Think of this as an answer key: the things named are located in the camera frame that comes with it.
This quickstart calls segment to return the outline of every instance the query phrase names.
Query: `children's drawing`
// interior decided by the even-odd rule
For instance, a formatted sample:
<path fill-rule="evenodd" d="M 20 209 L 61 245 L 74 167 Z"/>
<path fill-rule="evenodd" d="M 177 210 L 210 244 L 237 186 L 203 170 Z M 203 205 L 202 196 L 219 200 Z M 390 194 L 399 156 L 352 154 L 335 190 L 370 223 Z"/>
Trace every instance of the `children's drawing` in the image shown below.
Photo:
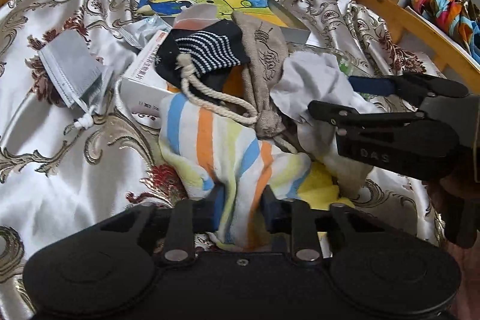
<path fill-rule="evenodd" d="M 199 3 L 210 3 L 217 6 L 218 19 L 232 19 L 234 11 L 241 11 L 278 26 L 287 26 L 268 7 L 268 0 L 140 0 L 138 12 L 176 16 L 182 10 Z"/>

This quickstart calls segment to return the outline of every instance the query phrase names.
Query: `white cloth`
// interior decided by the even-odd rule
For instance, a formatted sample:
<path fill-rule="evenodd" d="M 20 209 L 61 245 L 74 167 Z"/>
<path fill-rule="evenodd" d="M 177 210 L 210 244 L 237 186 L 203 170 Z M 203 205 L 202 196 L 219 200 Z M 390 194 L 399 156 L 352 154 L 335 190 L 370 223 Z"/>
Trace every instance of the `white cloth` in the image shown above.
<path fill-rule="evenodd" d="M 335 56 L 294 52 L 283 64 L 283 75 L 270 91 L 280 111 L 297 123 L 298 140 L 304 150 L 325 164 L 338 178 L 343 195 L 354 198 L 372 166 L 339 156 L 335 127 L 314 120 L 308 112 L 312 100 L 353 107 L 361 114 L 382 112 L 353 91 Z"/>

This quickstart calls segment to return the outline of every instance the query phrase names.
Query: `colorful scarf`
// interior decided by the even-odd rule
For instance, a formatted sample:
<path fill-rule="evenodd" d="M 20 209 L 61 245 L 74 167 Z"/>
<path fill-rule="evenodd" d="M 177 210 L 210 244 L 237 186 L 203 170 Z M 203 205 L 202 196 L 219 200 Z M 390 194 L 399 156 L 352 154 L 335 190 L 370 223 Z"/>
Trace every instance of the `colorful scarf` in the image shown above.
<path fill-rule="evenodd" d="M 479 10 L 469 0 L 410 0 L 413 9 L 460 44 L 480 64 Z"/>

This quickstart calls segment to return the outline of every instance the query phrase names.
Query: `striped towel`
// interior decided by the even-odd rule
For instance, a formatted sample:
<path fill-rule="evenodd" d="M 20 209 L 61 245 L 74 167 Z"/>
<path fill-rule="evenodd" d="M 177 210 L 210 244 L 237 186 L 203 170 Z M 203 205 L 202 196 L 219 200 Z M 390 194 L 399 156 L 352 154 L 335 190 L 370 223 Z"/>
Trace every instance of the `striped towel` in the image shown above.
<path fill-rule="evenodd" d="M 215 182 L 225 186 L 225 205 L 214 234 L 226 250 L 254 250 L 269 243 L 258 205 L 270 185 L 279 199 L 299 198 L 310 158 L 282 152 L 256 138 L 255 130 L 190 103 L 178 93 L 160 107 L 159 144 L 190 198 L 204 198 Z"/>

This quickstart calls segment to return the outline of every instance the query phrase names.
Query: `metal screw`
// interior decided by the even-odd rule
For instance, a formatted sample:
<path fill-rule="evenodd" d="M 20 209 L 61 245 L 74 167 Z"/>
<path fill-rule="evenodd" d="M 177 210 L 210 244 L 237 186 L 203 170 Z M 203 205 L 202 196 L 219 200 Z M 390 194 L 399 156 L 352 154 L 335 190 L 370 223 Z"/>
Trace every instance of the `metal screw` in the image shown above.
<path fill-rule="evenodd" d="M 246 260 L 246 259 L 239 259 L 239 260 L 237 260 L 237 264 L 238 264 L 239 266 L 246 266 L 246 265 L 248 265 L 248 260 Z"/>
<path fill-rule="evenodd" d="M 170 250 L 165 253 L 165 259 L 170 262 L 181 262 L 188 258 L 188 254 L 184 250 Z"/>
<path fill-rule="evenodd" d="M 295 256 L 300 260 L 305 260 L 306 262 L 313 262 L 320 257 L 320 254 L 315 250 L 306 248 L 304 250 L 297 251 Z"/>

